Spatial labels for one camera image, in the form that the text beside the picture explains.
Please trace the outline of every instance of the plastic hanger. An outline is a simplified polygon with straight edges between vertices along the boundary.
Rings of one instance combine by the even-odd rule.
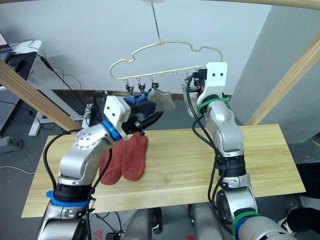
[[[110,75],[111,75],[112,78],[114,78],[115,80],[123,80],[126,83],[126,85],[130,86],[129,85],[129,81],[128,81],[129,79],[136,79],[138,81],[138,83],[141,84],[140,81],[141,81],[142,77],[149,77],[149,79],[151,80],[152,84],[154,85],[154,84],[158,84],[158,83],[154,83],[154,81],[153,81],[153,76],[155,76],[155,75],[160,75],[161,77],[165,77],[165,74],[167,74],[167,73],[173,73],[173,75],[176,75],[177,72],[184,71],[185,74],[186,74],[186,77],[188,77],[188,73],[189,73],[190,69],[200,69],[200,68],[203,68],[203,67],[206,66],[204,64],[204,65],[190,66],[190,67],[184,67],[184,68],[178,68],[178,69],[172,69],[172,70],[150,72],[150,73],[145,73],[145,74],[140,74],[140,75],[125,76],[125,77],[115,77],[113,75],[112,69],[116,65],[118,65],[119,63],[122,63],[122,62],[126,62],[128,64],[133,63],[136,60],[135,55],[138,52],[141,52],[141,51],[143,51],[145,49],[152,48],[152,47],[155,47],[155,46],[161,46],[161,45],[164,45],[164,44],[184,44],[184,45],[189,45],[191,51],[193,51],[193,52],[200,52],[202,49],[214,50],[214,51],[216,51],[216,52],[218,52],[220,54],[220,62],[223,61],[223,53],[218,48],[215,48],[215,47],[212,47],[212,46],[201,46],[199,49],[196,49],[196,48],[194,48],[194,46],[190,42],[187,42],[187,41],[162,41],[161,38],[160,38],[160,34],[159,34],[159,28],[158,28],[158,23],[157,23],[157,18],[156,18],[156,13],[155,13],[153,0],[151,0],[151,6],[152,6],[152,11],[153,11],[156,31],[157,31],[157,35],[158,35],[158,42],[156,42],[154,44],[147,45],[147,46],[143,46],[143,47],[135,50],[131,54],[132,55],[132,59],[131,60],[127,60],[127,59],[123,58],[123,59],[120,59],[120,60],[114,62],[109,68],[109,72],[110,72]]]

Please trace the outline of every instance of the clothes hanger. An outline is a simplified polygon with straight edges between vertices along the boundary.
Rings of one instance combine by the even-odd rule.
[[[110,75],[112,78],[114,78],[115,80],[123,80],[125,82],[125,87],[127,89],[127,91],[130,93],[129,91],[129,88],[133,88],[134,86],[131,86],[129,84],[129,79],[136,79],[138,81],[138,87],[141,91],[141,93],[144,92],[144,89],[146,88],[146,85],[145,84],[141,84],[141,78],[142,77],[148,77],[151,81],[151,86],[152,88],[158,88],[159,87],[159,83],[158,82],[154,82],[153,81],[153,76],[155,75],[160,75],[161,77],[165,77],[165,74],[167,73],[172,73],[173,75],[177,75],[177,72],[180,72],[180,71],[184,71],[185,74],[186,74],[186,78],[188,78],[188,73],[189,73],[189,70],[190,69],[201,69],[201,68],[204,68],[206,65],[197,65],[197,66],[190,66],[190,67],[184,67],[184,68],[178,68],[178,69],[172,69],[172,70],[165,70],[165,71],[158,71],[158,72],[150,72],[150,73],[145,73],[145,74],[140,74],[140,75],[133,75],[133,76],[125,76],[125,77],[115,77],[112,73],[112,69],[118,65],[119,63],[122,63],[122,62],[126,62],[128,64],[131,64],[133,63],[135,60],[136,60],[136,57],[135,55],[138,53],[138,52],[141,52],[145,49],[148,49],[148,48],[152,48],[152,47],[155,47],[155,46],[161,46],[161,45],[164,45],[164,44],[184,44],[184,45],[188,45],[190,46],[190,49],[191,51],[193,52],[200,52],[202,49],[209,49],[209,50],[214,50],[216,52],[218,52],[220,54],[220,62],[223,61],[223,53],[218,49],[218,48],[215,48],[215,47],[212,47],[212,46],[201,46],[199,49],[196,49],[194,48],[194,46],[192,45],[192,43],[190,42],[187,42],[187,41],[162,41],[161,38],[160,38],[160,34],[159,34],[159,28],[158,28],[158,23],[157,23],[157,18],[156,18],[156,13],[155,13],[155,8],[154,8],[154,3],[153,3],[153,0],[150,0],[151,1],[151,6],[152,6],[152,11],[153,11],[153,16],[154,16],[154,22],[155,22],[155,26],[156,26],[156,31],[157,31],[157,35],[158,35],[158,42],[154,43],[154,44],[150,44],[150,45],[146,45],[146,46],[143,46],[137,50],[135,50],[131,56],[132,56],[132,59],[131,60],[127,60],[127,59],[120,59],[116,62],[114,62],[110,68],[109,68],[109,72],[110,72]]]

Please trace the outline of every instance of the white wall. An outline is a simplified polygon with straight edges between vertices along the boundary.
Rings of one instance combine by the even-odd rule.
[[[196,47],[219,48],[228,63],[225,93],[232,93],[266,20],[270,6],[248,3],[167,0],[155,3],[163,40],[189,41]],[[11,43],[42,41],[53,66],[75,75],[83,89],[121,90],[123,81],[109,75],[110,65],[158,40],[151,4],[141,0],[39,0],[0,5],[0,31]],[[116,76],[159,72],[219,60],[209,50],[194,53],[187,46],[157,46],[137,55],[132,64],[116,67]],[[52,89],[66,87],[38,62],[39,77]],[[181,92],[185,74],[158,77],[160,88]],[[77,89],[79,85],[67,78]]]

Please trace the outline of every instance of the metal rod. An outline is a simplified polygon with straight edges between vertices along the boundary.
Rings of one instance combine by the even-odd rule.
[[[157,23],[157,18],[156,18],[154,1],[153,1],[153,0],[151,0],[151,6],[152,6],[152,11],[153,11],[153,17],[154,17],[156,32],[157,32],[157,34],[158,34],[159,43],[161,43],[161,38],[160,38],[160,33],[159,33],[159,28],[158,28],[158,23]]]

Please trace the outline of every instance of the green cable tie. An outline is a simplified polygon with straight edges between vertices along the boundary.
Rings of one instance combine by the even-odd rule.
[[[246,211],[246,212],[240,213],[238,216],[235,217],[235,219],[233,220],[233,223],[232,223],[232,236],[235,239],[236,239],[236,225],[237,225],[237,222],[240,219],[248,217],[248,216],[259,216],[259,214],[257,212],[255,212],[255,211]]]
[[[199,106],[198,106],[198,110],[200,111],[200,109],[202,109],[203,107],[209,105],[210,103],[212,102],[215,102],[215,101],[224,101],[224,102],[228,102],[230,100],[230,97],[223,97],[223,98],[214,98],[214,99],[210,99],[208,101],[205,101],[204,103],[201,103]]]

